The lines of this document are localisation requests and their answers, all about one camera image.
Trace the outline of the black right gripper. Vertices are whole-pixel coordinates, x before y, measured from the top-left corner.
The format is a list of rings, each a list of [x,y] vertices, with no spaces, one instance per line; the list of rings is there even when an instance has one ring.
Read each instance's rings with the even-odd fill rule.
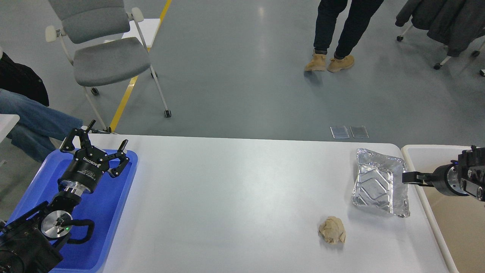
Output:
[[[405,172],[402,174],[402,183],[418,185],[420,187],[434,187],[441,194],[451,194],[447,175],[451,165],[442,165],[437,167],[433,173]]]

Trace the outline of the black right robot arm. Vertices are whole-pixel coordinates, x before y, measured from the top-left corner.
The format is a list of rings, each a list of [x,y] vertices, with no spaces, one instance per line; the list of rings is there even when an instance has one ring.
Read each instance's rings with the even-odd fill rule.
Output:
[[[485,149],[472,145],[457,160],[437,167],[432,173],[405,172],[402,183],[431,187],[446,196],[471,196],[485,199]]]

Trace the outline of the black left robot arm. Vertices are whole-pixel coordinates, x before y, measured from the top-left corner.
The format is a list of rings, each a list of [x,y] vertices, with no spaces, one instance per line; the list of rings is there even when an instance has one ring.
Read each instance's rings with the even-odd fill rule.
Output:
[[[58,192],[51,201],[43,201],[10,223],[1,222],[1,272],[48,273],[63,261],[61,250],[68,244],[87,243],[95,231],[95,221],[75,219],[75,207],[83,194],[95,192],[102,177],[120,176],[130,162],[126,145],[116,152],[92,145],[89,131],[74,128],[62,142],[60,153],[73,156],[57,178]]]

